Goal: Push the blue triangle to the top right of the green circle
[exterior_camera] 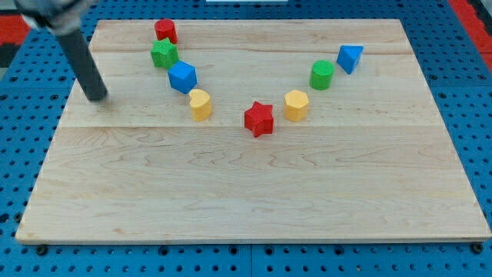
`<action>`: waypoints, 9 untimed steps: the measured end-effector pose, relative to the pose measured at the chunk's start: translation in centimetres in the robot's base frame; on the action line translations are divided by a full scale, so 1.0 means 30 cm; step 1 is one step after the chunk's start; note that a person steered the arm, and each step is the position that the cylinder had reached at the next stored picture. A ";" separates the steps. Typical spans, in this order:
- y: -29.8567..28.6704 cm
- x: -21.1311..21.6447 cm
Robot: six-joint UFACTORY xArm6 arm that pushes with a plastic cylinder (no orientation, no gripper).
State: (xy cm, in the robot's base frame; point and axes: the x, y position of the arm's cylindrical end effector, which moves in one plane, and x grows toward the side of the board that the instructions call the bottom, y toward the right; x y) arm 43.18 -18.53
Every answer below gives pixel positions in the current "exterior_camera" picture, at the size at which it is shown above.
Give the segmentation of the grey robot arm end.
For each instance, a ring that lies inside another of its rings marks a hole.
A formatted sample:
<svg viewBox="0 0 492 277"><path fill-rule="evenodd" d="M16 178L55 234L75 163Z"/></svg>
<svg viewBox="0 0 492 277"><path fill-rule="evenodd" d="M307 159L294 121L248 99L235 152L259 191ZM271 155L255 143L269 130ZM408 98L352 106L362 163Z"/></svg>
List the grey robot arm end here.
<svg viewBox="0 0 492 277"><path fill-rule="evenodd" d="M67 35L81 27L81 18L98 0L14 0L26 24L48 29L53 35Z"/></svg>

